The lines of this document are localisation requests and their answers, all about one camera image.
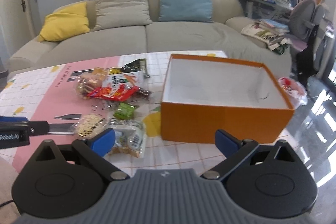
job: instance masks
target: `gray chair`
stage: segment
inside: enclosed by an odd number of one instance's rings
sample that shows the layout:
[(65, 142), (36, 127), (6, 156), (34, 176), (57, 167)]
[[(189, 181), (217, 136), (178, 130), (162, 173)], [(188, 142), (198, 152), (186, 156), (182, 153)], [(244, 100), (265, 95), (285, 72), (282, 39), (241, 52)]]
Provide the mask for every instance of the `gray chair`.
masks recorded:
[(289, 18), (293, 64), (296, 64), (297, 79), (305, 87), (308, 78), (316, 74), (320, 68), (319, 60), (325, 47), (321, 39), (325, 30), (320, 30), (319, 25), (325, 13), (323, 6), (316, 6), (313, 0), (304, 0), (293, 9)]

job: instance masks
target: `green snack package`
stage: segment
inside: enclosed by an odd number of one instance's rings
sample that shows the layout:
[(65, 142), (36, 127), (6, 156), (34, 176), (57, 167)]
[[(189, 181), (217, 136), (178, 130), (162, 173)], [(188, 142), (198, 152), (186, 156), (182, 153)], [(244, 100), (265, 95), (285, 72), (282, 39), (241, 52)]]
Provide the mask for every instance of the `green snack package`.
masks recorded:
[(113, 116), (120, 120), (129, 120), (133, 117), (136, 107), (120, 103), (118, 109), (114, 112)]

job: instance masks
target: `beige sofa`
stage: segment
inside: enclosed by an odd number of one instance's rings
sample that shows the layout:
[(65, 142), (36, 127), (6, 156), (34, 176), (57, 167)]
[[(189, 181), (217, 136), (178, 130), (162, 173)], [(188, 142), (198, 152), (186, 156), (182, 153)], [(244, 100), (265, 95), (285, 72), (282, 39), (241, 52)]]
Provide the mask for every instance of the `beige sofa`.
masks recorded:
[[(92, 29), (96, 22), (95, 0), (86, 2)], [(265, 63), (276, 77), (289, 76), (289, 49), (277, 55), (262, 42), (240, 34), (251, 20), (243, 17), (238, 0), (212, 0), (213, 23), (159, 22), (160, 0), (148, 0), (148, 3), (153, 23), (147, 26), (92, 31), (60, 43), (33, 39), (10, 58), (9, 77), (27, 70), (87, 59), (179, 50), (223, 50), (230, 58)]]

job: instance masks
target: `open cardboard box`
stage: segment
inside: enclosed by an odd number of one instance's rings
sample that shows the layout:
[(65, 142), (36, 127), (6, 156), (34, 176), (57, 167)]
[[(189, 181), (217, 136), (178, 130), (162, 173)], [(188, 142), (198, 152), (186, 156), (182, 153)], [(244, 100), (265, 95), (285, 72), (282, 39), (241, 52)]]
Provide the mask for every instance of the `open cardboard box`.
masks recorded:
[(240, 140), (272, 143), (293, 113), (262, 63), (171, 55), (161, 103), (163, 140), (214, 143), (221, 128)]

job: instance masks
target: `floor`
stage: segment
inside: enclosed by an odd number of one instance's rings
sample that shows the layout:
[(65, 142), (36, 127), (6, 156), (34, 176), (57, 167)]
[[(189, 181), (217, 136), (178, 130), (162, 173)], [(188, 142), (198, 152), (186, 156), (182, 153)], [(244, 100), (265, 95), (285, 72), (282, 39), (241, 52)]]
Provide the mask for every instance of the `floor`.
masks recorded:
[(299, 143), (295, 149), (315, 179), (319, 194), (311, 215), (320, 224), (336, 223), (336, 96), (315, 77), (308, 81), (308, 104), (287, 126)]

